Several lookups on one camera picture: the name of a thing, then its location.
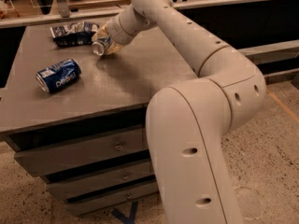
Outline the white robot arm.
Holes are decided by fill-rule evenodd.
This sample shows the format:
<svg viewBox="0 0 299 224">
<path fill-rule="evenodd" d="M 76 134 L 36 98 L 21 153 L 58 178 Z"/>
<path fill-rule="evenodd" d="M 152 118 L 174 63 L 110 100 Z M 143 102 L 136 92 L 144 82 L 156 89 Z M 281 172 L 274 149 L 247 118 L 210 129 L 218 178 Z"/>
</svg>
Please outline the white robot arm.
<svg viewBox="0 0 299 224">
<path fill-rule="evenodd" d="M 222 137 L 248 122 L 266 95 L 247 57 L 172 5 L 131 0 L 107 24 L 119 45 L 158 26 L 196 77 L 159 90 L 146 114 L 149 153 L 168 224 L 244 224 L 221 149 Z"/>
</svg>

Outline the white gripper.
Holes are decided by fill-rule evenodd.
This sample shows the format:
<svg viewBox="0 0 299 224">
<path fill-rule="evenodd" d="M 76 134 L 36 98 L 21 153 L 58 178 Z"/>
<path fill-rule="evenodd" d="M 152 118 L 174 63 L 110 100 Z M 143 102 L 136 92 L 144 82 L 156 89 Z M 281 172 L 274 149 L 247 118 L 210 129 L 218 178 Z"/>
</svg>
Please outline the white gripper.
<svg viewBox="0 0 299 224">
<path fill-rule="evenodd" d="M 130 44 L 142 31 L 155 27 L 156 24 L 138 14 L 132 5 L 111 18 L 107 24 L 97 30 L 92 37 L 92 42 L 106 41 L 109 36 L 114 41 L 106 49 L 105 54 L 111 55 Z"/>
</svg>

